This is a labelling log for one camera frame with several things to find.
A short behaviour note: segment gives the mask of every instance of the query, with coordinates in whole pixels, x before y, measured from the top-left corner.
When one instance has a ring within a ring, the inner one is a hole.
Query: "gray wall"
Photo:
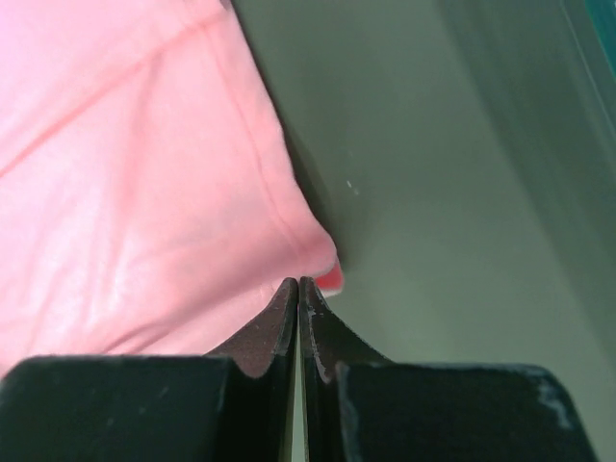
[[[613,77],[582,0],[236,4],[341,253],[332,309],[400,361],[553,370],[616,460]]]

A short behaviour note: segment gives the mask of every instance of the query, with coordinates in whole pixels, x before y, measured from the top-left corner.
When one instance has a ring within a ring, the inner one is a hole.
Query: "pink cloth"
[[[231,7],[0,2],[0,373],[203,353],[335,247]]]

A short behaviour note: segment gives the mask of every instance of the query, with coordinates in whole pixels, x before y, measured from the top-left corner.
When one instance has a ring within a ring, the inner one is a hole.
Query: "black object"
[[[297,311],[311,461],[596,460],[545,370],[395,364],[302,278],[203,357],[22,362],[1,382],[0,461],[290,460]]]

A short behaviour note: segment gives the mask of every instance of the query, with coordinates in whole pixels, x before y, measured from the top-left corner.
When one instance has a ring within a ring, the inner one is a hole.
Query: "green surface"
[[[236,3],[341,252],[332,309],[396,360],[551,369],[616,460],[616,149],[562,3]]]

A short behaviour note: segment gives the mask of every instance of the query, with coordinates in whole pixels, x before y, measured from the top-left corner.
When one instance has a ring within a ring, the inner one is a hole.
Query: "pink fabric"
[[[0,372],[203,353],[336,262],[219,0],[0,2]]]

